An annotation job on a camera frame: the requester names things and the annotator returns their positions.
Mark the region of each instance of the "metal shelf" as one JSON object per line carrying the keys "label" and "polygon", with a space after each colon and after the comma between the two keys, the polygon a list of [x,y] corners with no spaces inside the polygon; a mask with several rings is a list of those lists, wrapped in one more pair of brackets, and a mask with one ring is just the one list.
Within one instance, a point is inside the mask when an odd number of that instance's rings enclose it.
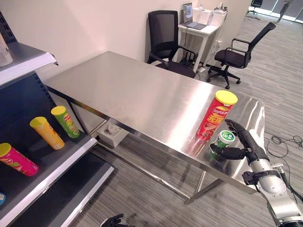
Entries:
{"label": "metal shelf", "polygon": [[0,165],[0,191],[7,196],[0,206],[0,226],[13,221],[97,142],[83,133],[76,139],[70,139],[66,133],[61,138],[65,142],[61,150],[53,150],[41,139],[23,152],[39,166],[35,176],[26,177],[7,165]]}
{"label": "metal shelf", "polygon": [[67,227],[114,168],[91,154],[82,157],[33,203],[11,227]]}
{"label": "metal shelf", "polygon": [[13,62],[0,67],[0,85],[51,63],[57,63],[48,53],[18,42],[8,44]]}

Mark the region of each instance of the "white box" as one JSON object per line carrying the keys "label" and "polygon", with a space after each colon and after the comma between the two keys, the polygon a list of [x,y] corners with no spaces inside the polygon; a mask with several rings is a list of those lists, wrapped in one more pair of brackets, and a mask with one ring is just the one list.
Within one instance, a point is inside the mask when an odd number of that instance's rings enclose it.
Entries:
{"label": "white box", "polygon": [[107,122],[97,131],[97,134],[102,141],[116,147],[127,136],[128,131]]}
{"label": "white box", "polygon": [[199,8],[193,8],[193,21],[208,25],[212,11],[204,9],[199,13]]}
{"label": "white box", "polygon": [[226,17],[226,13],[216,13],[214,12],[213,18],[211,19],[209,25],[221,27]]}

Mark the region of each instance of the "small green can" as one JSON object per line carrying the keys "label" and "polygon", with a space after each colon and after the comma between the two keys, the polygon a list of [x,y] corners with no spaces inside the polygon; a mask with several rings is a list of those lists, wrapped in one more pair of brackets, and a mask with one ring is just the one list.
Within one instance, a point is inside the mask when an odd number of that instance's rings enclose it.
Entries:
{"label": "small green can", "polygon": [[51,110],[51,114],[57,119],[69,137],[74,139],[80,136],[79,130],[64,106],[54,107]]}
{"label": "small green can", "polygon": [[[216,141],[213,143],[217,147],[225,148],[229,145],[231,145],[235,141],[236,137],[235,135],[228,130],[223,130],[219,133]],[[217,161],[224,161],[225,159],[222,157],[219,157],[217,153],[215,153],[213,150],[211,150],[212,157]]]}

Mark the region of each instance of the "white wall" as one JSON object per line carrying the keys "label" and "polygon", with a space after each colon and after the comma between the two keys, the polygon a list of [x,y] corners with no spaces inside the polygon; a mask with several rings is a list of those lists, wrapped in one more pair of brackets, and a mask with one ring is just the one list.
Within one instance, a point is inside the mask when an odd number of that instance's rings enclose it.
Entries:
{"label": "white wall", "polygon": [[0,10],[19,42],[56,56],[44,79],[107,50],[143,61],[148,12],[180,12],[187,1],[1,0]]}

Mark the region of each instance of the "laptop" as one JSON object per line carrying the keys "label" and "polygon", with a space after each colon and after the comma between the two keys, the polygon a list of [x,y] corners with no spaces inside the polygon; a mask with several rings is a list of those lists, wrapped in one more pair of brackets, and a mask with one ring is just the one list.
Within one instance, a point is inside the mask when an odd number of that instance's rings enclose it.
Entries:
{"label": "laptop", "polygon": [[183,21],[182,24],[185,27],[201,30],[206,27],[204,24],[198,22],[193,22],[193,6],[192,3],[187,3],[183,5]]}

